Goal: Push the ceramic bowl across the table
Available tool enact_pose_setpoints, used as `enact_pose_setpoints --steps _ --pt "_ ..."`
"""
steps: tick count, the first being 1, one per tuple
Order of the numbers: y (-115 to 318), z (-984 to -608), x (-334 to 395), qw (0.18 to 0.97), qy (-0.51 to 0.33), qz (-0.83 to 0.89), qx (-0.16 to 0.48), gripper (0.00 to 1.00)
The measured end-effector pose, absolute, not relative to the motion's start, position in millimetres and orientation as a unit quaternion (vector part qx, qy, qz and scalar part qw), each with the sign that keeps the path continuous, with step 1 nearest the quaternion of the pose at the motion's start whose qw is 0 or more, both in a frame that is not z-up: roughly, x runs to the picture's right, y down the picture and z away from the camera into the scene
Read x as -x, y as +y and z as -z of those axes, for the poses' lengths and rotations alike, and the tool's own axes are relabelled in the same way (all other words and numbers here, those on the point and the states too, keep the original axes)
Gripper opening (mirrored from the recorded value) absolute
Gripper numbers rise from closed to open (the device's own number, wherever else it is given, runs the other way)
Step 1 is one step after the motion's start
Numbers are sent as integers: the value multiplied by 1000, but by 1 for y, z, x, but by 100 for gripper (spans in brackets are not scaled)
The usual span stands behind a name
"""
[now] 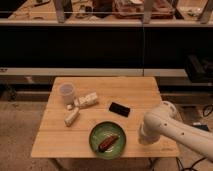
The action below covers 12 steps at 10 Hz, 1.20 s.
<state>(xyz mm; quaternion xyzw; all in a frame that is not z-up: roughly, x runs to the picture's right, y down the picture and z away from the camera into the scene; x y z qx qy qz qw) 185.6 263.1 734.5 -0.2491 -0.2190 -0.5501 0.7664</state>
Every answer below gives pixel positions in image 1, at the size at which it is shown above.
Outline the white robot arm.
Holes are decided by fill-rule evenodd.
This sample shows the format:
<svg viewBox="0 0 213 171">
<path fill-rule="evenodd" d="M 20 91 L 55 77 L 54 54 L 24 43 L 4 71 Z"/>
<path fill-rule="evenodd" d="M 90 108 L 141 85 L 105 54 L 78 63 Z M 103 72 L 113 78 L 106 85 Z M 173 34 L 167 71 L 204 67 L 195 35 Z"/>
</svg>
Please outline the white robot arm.
<svg viewBox="0 0 213 171">
<path fill-rule="evenodd" d="M 169 101 L 162 101 L 146 112 L 138 129 L 138 141 L 153 144 L 163 135 L 213 162 L 213 133 L 175 120 L 177 113 L 177 108 Z"/>
</svg>

